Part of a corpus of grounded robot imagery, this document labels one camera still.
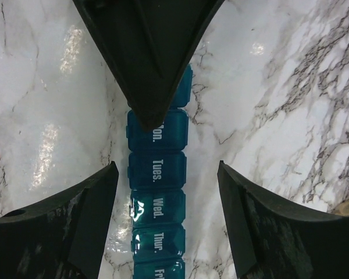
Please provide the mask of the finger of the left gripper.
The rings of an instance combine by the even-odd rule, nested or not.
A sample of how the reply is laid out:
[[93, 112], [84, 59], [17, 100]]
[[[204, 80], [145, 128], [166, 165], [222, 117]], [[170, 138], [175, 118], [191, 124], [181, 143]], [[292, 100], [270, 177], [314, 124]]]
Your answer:
[[75, 1], [144, 131], [159, 126], [157, 58], [140, 1]]
[[145, 50], [139, 78], [139, 119], [144, 130], [162, 124], [179, 81], [222, 1], [140, 1]]

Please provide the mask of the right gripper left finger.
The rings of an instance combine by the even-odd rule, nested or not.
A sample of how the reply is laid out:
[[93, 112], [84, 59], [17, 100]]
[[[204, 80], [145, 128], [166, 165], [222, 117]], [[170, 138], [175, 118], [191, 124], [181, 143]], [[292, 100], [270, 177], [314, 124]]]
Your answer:
[[0, 217], [0, 278], [98, 278], [118, 177], [111, 163]]

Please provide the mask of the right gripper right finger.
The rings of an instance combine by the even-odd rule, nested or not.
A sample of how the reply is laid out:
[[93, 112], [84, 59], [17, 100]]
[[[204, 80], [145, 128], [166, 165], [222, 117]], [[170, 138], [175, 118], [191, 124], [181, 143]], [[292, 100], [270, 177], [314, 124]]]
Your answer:
[[218, 168], [239, 278], [349, 278], [349, 216], [320, 212]]

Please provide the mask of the teal weekly pill organizer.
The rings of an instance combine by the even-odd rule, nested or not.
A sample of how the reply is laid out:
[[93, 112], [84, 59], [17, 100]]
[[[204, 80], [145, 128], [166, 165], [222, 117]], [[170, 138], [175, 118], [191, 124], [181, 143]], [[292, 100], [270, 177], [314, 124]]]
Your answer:
[[187, 158], [193, 71], [187, 66], [163, 123], [144, 132], [132, 111], [127, 115], [131, 251], [133, 278], [184, 278]]

